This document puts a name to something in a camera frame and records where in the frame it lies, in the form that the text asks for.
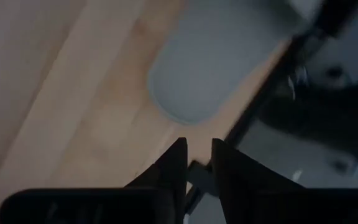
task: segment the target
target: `wooden floor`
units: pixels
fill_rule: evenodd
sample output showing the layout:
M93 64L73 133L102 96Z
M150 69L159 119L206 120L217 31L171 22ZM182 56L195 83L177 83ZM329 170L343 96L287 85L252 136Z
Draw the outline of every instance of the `wooden floor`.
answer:
M206 163L281 50L197 126L165 117L147 72L186 0L0 0L0 203L34 187L121 187L178 137Z

